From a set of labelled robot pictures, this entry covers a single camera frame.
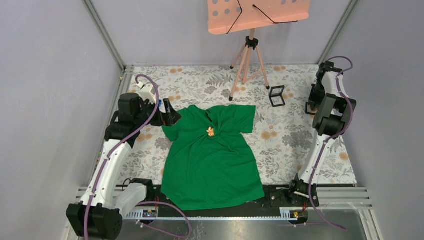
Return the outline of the orange brooch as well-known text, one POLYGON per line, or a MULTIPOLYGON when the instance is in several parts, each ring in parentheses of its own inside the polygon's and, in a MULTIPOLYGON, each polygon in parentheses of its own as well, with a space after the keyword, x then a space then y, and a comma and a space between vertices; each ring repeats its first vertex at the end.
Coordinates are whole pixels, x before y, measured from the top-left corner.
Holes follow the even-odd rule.
POLYGON ((206 132, 207 132, 207 134, 208 134, 208 136, 209 136, 209 137, 214 137, 214 136, 215 136, 215 130, 214 130, 214 128, 212 128, 212 127, 209 127, 209 128, 206 130, 206 132))

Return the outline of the green t-shirt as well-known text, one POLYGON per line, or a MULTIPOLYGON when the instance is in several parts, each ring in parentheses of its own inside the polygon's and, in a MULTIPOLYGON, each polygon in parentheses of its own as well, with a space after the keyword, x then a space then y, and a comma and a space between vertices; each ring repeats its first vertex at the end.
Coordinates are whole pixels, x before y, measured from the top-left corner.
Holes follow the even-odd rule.
POLYGON ((257 161, 244 134, 254 130, 254 105, 195 105, 163 132, 171 141, 161 191, 181 210, 229 208, 263 198, 257 161), (207 129, 214 128, 214 137, 207 129))

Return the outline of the black display box frame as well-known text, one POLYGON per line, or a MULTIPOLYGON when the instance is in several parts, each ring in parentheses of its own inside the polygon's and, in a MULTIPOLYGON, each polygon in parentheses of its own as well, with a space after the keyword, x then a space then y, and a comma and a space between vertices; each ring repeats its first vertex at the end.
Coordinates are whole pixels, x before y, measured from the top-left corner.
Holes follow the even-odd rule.
POLYGON ((270 88, 268 98, 273 108, 283 107, 286 105, 286 102, 283 97, 284 89, 284 85, 272 86, 270 88))

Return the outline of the black box with ring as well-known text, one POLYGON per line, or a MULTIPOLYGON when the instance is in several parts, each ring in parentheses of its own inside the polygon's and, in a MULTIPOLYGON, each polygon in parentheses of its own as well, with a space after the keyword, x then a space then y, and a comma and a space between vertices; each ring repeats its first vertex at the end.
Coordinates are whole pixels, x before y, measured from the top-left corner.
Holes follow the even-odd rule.
POLYGON ((318 108, 314 104, 310 104, 309 102, 305 103, 305 113, 307 115, 315 116, 316 112, 318 111, 318 108))

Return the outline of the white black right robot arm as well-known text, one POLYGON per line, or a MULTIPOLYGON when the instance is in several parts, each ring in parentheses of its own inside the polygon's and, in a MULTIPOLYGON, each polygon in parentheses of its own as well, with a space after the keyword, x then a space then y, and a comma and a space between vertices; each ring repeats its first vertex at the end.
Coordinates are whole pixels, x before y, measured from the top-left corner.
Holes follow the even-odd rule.
POLYGON ((290 182, 287 201, 293 206, 315 201, 320 169, 336 139, 350 126, 357 101, 350 98, 343 85, 344 70, 332 61, 319 65, 316 82, 306 102, 306 112, 313 115, 315 130, 304 166, 290 182))

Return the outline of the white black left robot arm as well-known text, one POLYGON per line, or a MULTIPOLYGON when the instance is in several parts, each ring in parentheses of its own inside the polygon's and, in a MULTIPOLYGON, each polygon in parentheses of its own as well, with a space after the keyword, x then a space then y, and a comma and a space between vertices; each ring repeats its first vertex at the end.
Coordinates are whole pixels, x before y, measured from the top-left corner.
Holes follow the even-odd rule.
POLYGON ((143 99, 137 93, 119 97, 117 110, 105 130, 101 157, 87 190, 78 203, 71 203, 66 217, 78 237, 115 240, 124 217, 138 204, 148 206, 156 199, 152 180, 133 178, 115 197, 123 165, 134 148, 141 127, 171 127, 181 119, 169 99, 143 99))

